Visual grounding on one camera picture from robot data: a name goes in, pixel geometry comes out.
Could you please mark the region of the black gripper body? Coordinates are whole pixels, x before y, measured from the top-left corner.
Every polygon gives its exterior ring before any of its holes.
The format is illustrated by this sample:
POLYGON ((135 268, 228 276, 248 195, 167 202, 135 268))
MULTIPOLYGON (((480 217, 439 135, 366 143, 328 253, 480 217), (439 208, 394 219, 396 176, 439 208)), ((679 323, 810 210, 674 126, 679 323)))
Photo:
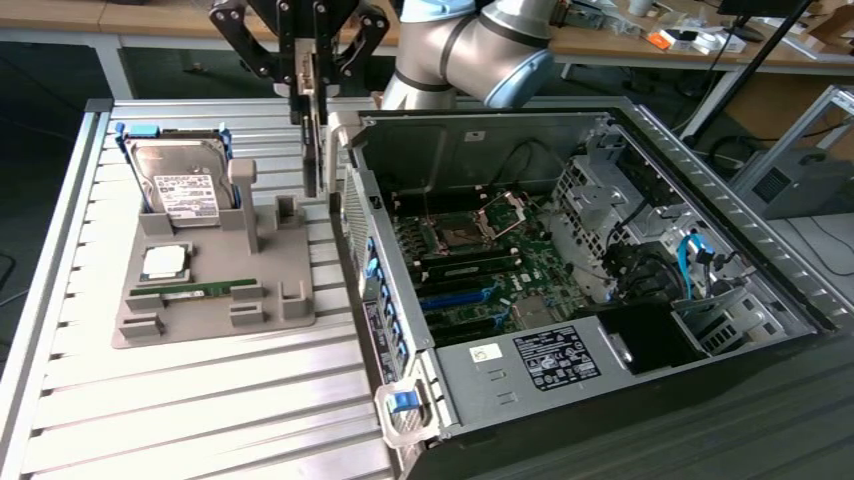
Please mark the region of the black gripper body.
MULTIPOLYGON (((275 0, 248 0, 248 5, 256 11, 272 11, 280 9, 280 1, 275 0)), ((287 1, 288 7, 300 9, 312 9, 315 1, 287 1)), ((328 11, 362 11, 366 9, 366 2, 359 0, 330 0, 323 1, 323 5, 328 11)))

